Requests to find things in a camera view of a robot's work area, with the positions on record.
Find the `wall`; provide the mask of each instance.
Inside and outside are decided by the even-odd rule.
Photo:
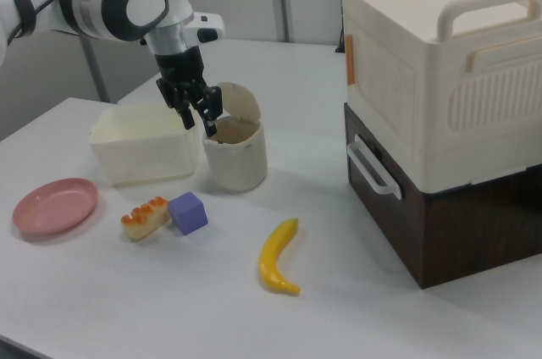
[[[0,140],[66,97],[99,99],[80,40],[55,32],[14,40],[0,68]]]
[[[219,13],[228,38],[337,45],[340,0],[190,0]],[[15,41],[0,69],[0,140],[66,97],[110,102],[158,72],[139,43],[46,32]]]

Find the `white storage box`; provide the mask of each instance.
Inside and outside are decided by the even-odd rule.
[[[104,111],[89,143],[116,185],[191,174],[199,151],[196,126],[186,130],[164,102]]]
[[[348,105],[435,193],[542,163],[542,0],[343,0]]]

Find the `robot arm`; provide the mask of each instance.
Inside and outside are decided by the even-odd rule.
[[[185,127],[200,114],[207,135],[222,113],[218,87],[207,86],[199,45],[224,36],[216,14],[195,13],[188,0],[0,0],[0,65],[11,40],[34,31],[61,30],[115,41],[145,40],[162,78],[164,100]]]

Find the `purple cube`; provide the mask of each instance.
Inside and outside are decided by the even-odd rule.
[[[171,220],[183,235],[188,235],[207,225],[207,214],[205,214],[203,202],[191,192],[168,202],[168,210]]]

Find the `white cup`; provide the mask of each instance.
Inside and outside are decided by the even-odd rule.
[[[226,190],[251,190],[268,172],[262,124],[226,116],[216,126],[216,135],[202,139],[214,180]]]

